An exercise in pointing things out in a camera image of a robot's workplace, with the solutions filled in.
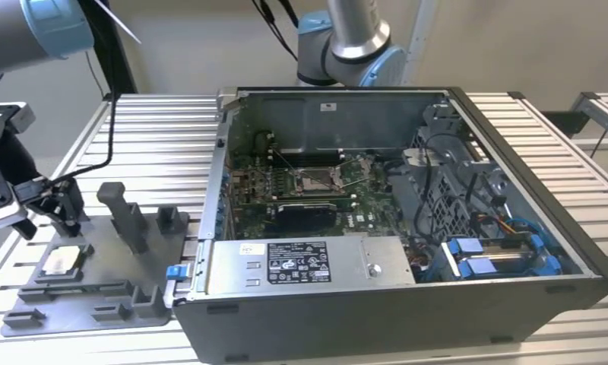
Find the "blue drive bracket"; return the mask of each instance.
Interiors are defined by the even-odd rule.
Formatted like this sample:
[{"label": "blue drive bracket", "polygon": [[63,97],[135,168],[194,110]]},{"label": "blue drive bracket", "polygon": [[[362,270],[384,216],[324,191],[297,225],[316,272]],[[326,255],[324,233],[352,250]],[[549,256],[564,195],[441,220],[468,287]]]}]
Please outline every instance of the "blue drive bracket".
[{"label": "blue drive bracket", "polygon": [[484,252],[482,244],[476,238],[453,238],[448,242],[449,253],[457,255],[480,255]]},{"label": "blue drive bracket", "polygon": [[558,259],[550,255],[549,251],[546,250],[545,243],[540,239],[537,234],[530,235],[529,239],[532,247],[536,249],[536,253],[538,254],[538,260],[542,259],[542,262],[538,263],[536,267],[530,269],[530,271],[537,276],[554,276],[562,273],[562,269],[560,267]]},{"label": "blue drive bracket", "polygon": [[485,257],[465,259],[457,264],[457,267],[465,280],[486,278],[497,273],[490,260]]}]

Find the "power supply label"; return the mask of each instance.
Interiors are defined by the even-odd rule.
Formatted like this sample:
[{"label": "power supply label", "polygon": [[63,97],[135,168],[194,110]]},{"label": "power supply label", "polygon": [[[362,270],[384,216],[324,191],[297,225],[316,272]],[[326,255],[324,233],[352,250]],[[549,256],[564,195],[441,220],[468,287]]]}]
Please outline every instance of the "power supply label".
[{"label": "power supply label", "polygon": [[332,267],[328,261],[326,242],[269,243],[267,282],[330,283]]}]

